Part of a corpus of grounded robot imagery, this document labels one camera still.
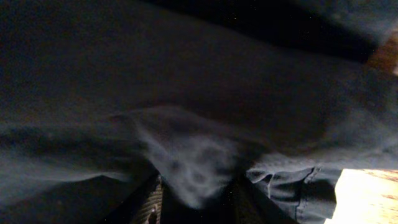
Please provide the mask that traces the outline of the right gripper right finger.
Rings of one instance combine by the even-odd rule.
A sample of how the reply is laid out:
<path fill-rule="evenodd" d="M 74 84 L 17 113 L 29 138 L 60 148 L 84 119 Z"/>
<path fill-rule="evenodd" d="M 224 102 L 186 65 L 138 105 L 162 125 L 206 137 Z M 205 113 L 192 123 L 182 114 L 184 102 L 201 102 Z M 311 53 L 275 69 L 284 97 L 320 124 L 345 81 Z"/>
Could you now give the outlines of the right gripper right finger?
<path fill-rule="evenodd" d="M 233 181 L 231 195 L 236 223 L 295 224 L 295 220 L 286 215 L 245 176 Z"/>

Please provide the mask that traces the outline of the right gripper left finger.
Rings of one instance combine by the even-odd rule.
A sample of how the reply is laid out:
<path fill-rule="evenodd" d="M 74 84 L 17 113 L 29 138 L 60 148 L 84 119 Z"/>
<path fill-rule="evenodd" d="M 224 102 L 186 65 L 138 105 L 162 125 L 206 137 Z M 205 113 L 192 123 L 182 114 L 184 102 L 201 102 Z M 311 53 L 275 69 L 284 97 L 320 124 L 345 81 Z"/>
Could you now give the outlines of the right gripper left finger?
<path fill-rule="evenodd" d="M 137 208 L 132 212 L 129 224 L 160 224 L 162 214 L 163 187 L 161 177 L 155 176 L 143 186 L 141 198 L 134 204 Z"/>

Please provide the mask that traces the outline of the navy blue shorts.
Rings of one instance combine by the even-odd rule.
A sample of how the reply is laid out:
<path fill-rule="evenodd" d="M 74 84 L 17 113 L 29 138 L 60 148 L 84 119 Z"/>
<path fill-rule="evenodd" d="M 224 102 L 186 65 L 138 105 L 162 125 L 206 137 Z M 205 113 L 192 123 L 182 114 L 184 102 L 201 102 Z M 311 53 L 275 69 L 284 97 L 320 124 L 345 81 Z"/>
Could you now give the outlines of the navy blue shorts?
<path fill-rule="evenodd" d="M 236 223 L 245 176 L 323 223 L 344 169 L 397 169 L 397 77 L 145 1 L 1 2 L 1 222 Z"/>

